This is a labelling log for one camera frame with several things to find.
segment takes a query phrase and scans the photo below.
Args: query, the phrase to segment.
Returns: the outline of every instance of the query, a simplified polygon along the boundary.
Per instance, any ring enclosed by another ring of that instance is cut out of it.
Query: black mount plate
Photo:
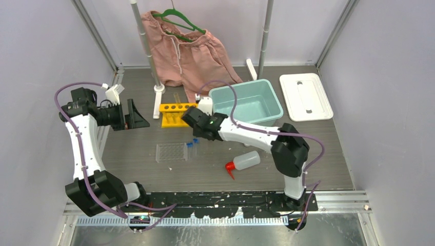
[[[279,212],[291,213],[285,204],[286,196],[277,191],[237,191],[237,192],[153,192],[149,196],[149,206],[163,208],[177,203],[168,217],[190,218],[195,212],[197,218],[233,217],[239,207],[244,218],[274,218],[280,217]],[[317,211],[315,194],[308,203],[308,211]],[[161,217],[163,212],[152,212],[155,217]]]

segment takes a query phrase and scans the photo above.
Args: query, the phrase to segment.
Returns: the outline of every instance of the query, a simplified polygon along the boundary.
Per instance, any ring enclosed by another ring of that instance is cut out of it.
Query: white wall
[[[128,0],[83,0],[116,62],[146,66]],[[266,64],[315,64],[347,0],[276,0]],[[177,10],[208,29],[225,46],[233,64],[258,63],[266,0],[174,0]],[[170,0],[138,0],[141,13],[172,8]],[[182,23],[178,17],[172,20]]]
[[[435,245],[435,2],[365,0],[321,67],[385,245]]]
[[[110,82],[113,72],[65,0],[1,4],[0,68],[0,245],[54,245],[73,174],[54,93],[76,81]]]

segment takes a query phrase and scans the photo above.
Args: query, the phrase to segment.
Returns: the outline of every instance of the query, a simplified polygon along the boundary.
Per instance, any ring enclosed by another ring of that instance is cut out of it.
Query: teal plastic bin
[[[283,116],[283,108],[268,80],[259,79],[232,86],[237,93],[235,119],[271,127]],[[234,95],[228,86],[210,90],[209,96],[213,99],[214,112],[230,115]]]

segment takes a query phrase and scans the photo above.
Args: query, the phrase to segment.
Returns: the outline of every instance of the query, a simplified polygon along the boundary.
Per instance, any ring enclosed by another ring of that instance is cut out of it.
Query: metal pole
[[[144,25],[142,24],[141,14],[139,13],[139,8],[137,7],[136,0],[130,0],[131,8],[133,9],[134,18],[136,19],[137,27],[139,28],[139,33],[141,35],[141,41],[145,48],[146,55],[148,57],[148,61],[151,67],[151,73],[154,77],[154,82],[157,87],[162,87],[162,83],[160,83],[159,77],[157,76],[157,70],[155,69],[154,59],[152,58],[151,50],[149,48],[147,36],[145,33]]]
[[[263,40],[261,42],[259,71],[257,79],[260,79],[263,74],[264,55],[266,53],[267,39],[269,38],[270,19],[272,18],[273,0],[267,1],[266,20],[264,21]]]
[[[341,31],[344,28],[344,25],[347,23],[347,20],[350,18],[350,15],[353,12],[353,9],[357,6],[358,2],[360,0],[348,0],[346,7],[344,8],[343,12],[341,13],[341,16],[337,22],[337,24],[334,27],[334,30],[332,31],[331,35],[328,38],[328,41],[326,42],[325,47],[323,48],[322,53],[319,56],[319,60],[316,63],[317,69],[320,69],[320,66],[322,66],[322,63],[325,61],[326,56],[328,55],[329,51],[331,50],[332,46],[335,44],[335,41],[337,41],[337,38],[339,37]]]
[[[83,5],[81,0],[71,0],[72,4],[76,8],[78,14],[85,22],[85,25],[89,29],[92,37],[94,38],[95,42],[97,43],[98,47],[100,48],[101,52],[103,53],[104,57],[106,58],[109,65],[112,67],[112,69],[116,72],[117,67],[116,63],[113,60],[113,57],[110,55],[109,50],[106,47],[106,44],[103,41],[103,38],[101,38],[100,34],[98,33],[94,22],[92,21],[91,17],[89,16],[88,11],[86,10],[85,6]]]

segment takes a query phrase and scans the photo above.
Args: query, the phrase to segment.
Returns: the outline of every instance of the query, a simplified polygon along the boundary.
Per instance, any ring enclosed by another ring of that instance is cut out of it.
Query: green hanger
[[[186,38],[186,37],[183,37],[183,36],[180,36],[180,35],[178,35],[178,34],[175,34],[175,33],[172,33],[172,32],[167,32],[167,31],[165,31],[167,34],[169,34],[169,35],[173,35],[173,36],[175,36],[175,37],[177,37],[177,38],[179,38],[179,39],[181,39],[181,40],[183,40],[183,41],[186,41],[186,42],[189,42],[189,43],[191,43],[191,42],[193,42],[193,40],[190,40],[190,39],[188,39],[188,38]]]
[[[190,25],[190,27],[186,27],[186,26],[183,26],[183,25],[181,25],[181,24],[178,24],[178,23],[172,22],[172,21],[170,21],[170,20],[168,20],[168,19],[166,19],[166,18],[163,18],[163,17],[167,17],[168,15],[175,15],[175,16],[179,17],[180,19],[184,20],[188,25]],[[187,19],[186,16],[184,16],[181,12],[179,12],[179,11],[177,11],[177,10],[175,10],[175,9],[167,9],[167,10],[165,10],[165,12],[163,12],[162,14],[153,14],[152,16],[154,16],[154,17],[160,17],[160,18],[162,18],[162,20],[164,20],[164,21],[166,21],[166,22],[169,22],[169,23],[171,23],[171,24],[174,24],[174,25],[176,25],[176,26],[183,27],[183,28],[186,28],[186,29],[191,30],[191,31],[198,30],[198,31],[200,31],[202,34],[205,34],[205,31],[204,31],[204,30],[202,30],[201,28],[199,28],[199,27],[195,26],[194,24],[192,24],[192,22],[190,22],[190,21]]]

